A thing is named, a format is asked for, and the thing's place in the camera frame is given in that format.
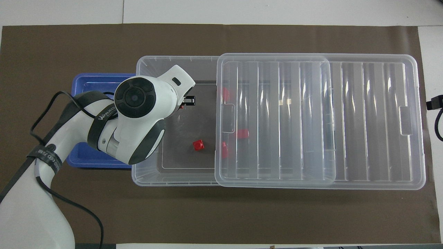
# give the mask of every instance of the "black velcro strap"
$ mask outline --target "black velcro strap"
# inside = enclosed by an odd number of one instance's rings
[[[88,133],[88,145],[92,148],[100,151],[98,149],[98,140],[100,138],[101,132],[105,128],[108,120],[117,112],[117,108],[115,104],[110,104],[106,108],[104,108],[92,122],[91,128]]]
[[[60,157],[58,157],[55,152],[49,150],[47,147],[41,144],[35,146],[26,157],[33,157],[42,160],[52,168],[55,174],[62,167],[62,160],[60,160]]]

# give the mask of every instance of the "white robotic arm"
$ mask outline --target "white robotic arm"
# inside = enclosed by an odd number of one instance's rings
[[[15,184],[8,185],[0,196],[0,248],[73,249],[69,223],[36,177],[50,187],[61,162],[79,142],[88,142],[124,163],[145,160],[163,137],[164,118],[183,105],[194,85],[176,65],[158,78],[125,80],[116,89],[115,101],[95,91],[75,96],[95,118],[69,103],[43,139],[44,146],[30,153]]]

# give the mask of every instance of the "white table surface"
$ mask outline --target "white table surface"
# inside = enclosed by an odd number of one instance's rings
[[[419,26],[427,100],[443,94],[443,4],[438,0],[0,0],[0,29],[7,25],[102,23]],[[441,214],[440,234],[443,237],[443,167],[440,166],[443,162],[443,143],[433,132],[437,112],[427,112],[427,122],[437,207]],[[117,248],[166,249],[178,246],[126,244]],[[269,246],[187,244],[180,245],[180,248]]]

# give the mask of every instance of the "blue plastic tray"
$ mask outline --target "blue plastic tray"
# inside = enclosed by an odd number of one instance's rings
[[[98,90],[101,92],[114,92],[117,86],[125,79],[135,74],[79,74],[72,81],[71,94],[77,95],[82,92]],[[130,165],[96,151],[87,143],[77,144],[66,161],[73,167],[85,168],[131,168]]]

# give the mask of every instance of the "brown tablecloth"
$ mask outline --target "brown tablecloth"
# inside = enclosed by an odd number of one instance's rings
[[[28,135],[51,96],[85,72],[135,72],[144,55],[225,52],[410,54],[417,27],[117,24],[3,27],[0,49],[0,189],[37,144]],[[67,100],[37,129],[45,135]],[[130,171],[65,166],[57,192],[93,210],[105,242],[440,243],[431,148],[422,113],[427,182],[418,191],[345,191],[225,187],[138,187]],[[97,242],[84,212],[58,202],[76,242]]]

